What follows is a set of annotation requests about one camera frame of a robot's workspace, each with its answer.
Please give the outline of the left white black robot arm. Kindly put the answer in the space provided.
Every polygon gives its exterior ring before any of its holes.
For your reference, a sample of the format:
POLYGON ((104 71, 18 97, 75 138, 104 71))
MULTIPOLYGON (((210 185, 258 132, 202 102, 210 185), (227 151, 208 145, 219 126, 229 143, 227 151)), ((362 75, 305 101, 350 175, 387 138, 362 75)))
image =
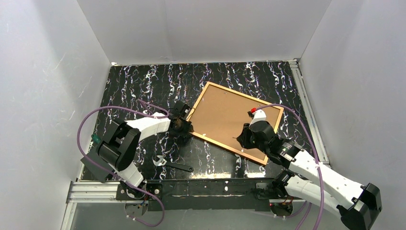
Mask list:
POLYGON ((162 110, 137 120, 114 120, 97 144, 96 154, 121 179, 139 187, 144 182, 143 175, 134 163, 139 142, 159 133, 168 133, 172 137, 189 135, 193 126, 186 118, 191 109, 186 103, 177 101, 169 111, 162 110))

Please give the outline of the wooden picture frame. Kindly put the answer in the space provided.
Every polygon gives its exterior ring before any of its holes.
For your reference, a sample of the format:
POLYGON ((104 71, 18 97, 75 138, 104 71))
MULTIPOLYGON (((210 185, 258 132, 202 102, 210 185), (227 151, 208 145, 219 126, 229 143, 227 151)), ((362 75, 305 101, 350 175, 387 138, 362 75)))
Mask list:
POLYGON ((266 120, 278 131, 283 115, 282 107, 271 107, 269 102, 207 82, 191 110, 188 121, 193 135, 240 155, 259 165, 266 165, 268 157, 258 149, 244 149, 237 141, 243 125, 250 123, 248 112, 264 106, 266 120))

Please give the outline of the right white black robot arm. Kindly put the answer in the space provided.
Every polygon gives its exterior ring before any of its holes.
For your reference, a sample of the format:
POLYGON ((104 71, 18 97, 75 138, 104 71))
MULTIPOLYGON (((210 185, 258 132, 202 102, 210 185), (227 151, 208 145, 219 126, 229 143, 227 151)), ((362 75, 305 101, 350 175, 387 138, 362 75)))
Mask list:
POLYGON ((382 211, 377 186, 354 182, 316 162, 294 141, 279 138, 267 121, 245 123, 237 141, 245 149, 260 150, 286 169, 273 182, 283 195, 319 204, 339 216, 350 230, 370 230, 382 211))

